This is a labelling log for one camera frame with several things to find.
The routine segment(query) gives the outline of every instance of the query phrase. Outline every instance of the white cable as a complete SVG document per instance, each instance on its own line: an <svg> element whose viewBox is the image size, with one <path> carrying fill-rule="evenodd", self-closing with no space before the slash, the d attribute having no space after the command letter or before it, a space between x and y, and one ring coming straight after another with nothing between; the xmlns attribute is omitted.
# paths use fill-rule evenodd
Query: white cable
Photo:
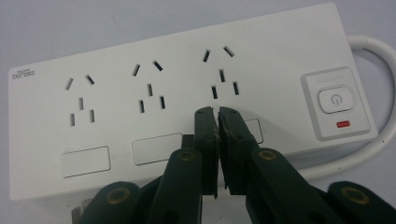
<svg viewBox="0 0 396 224"><path fill-rule="evenodd" d="M394 86L396 87L396 51L388 44L366 36L366 35L349 35L347 37L351 49L366 49L382 58L388 63L393 74ZM392 112L384 130L379 136L367 146L358 151L336 161L330 161L321 165L312 166L299 170L305 179L315 179L326 175L333 175L346 169L352 168L358 164L368 161L375 156L384 147L386 147L396 134L396 97L393 102Z"/></svg>

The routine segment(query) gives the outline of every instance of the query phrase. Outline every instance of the power button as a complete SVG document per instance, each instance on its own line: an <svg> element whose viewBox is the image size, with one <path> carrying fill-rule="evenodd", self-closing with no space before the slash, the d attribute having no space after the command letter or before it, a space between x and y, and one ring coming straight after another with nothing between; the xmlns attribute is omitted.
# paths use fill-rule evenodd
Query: power button
<svg viewBox="0 0 396 224"><path fill-rule="evenodd" d="M318 94L320 108L326 114L346 111L355 104L355 97L348 87L339 87L321 91Z"/></svg>

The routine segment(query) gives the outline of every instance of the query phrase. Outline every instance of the white plastic casing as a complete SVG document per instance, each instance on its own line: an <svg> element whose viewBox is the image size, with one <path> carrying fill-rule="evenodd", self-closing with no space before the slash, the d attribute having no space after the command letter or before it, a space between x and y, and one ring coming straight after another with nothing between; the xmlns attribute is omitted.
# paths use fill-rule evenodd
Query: white plastic casing
<svg viewBox="0 0 396 224"><path fill-rule="evenodd" d="M329 71L345 72L347 81L311 85ZM240 111L261 147L287 155L377 136L334 4L29 64L8 75L13 200L161 175L182 134L193 133L194 112L208 105ZM350 90L352 108L323 112L332 111L325 99L335 93L326 91L343 87L337 91ZM340 135L333 125L349 119L342 129L350 131Z"/></svg>

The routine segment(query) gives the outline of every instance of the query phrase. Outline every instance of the logo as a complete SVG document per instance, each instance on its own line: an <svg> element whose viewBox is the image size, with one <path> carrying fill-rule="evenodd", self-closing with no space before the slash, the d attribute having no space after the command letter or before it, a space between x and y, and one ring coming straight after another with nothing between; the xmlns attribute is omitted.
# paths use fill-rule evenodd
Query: logo
<svg viewBox="0 0 396 224"><path fill-rule="evenodd" d="M12 79L21 78L21 77L30 77L34 75L35 75L35 71L31 71L30 69L24 69L18 71L17 74L12 75Z"/></svg>

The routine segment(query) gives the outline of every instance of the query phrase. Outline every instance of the power strip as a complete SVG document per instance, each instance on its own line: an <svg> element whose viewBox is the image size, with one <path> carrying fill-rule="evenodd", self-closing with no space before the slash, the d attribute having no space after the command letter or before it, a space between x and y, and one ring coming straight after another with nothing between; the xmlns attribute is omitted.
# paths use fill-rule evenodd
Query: power strip
<svg viewBox="0 0 396 224"><path fill-rule="evenodd" d="M10 196L161 175L204 106L291 155L377 129L334 4L12 68Z"/></svg>

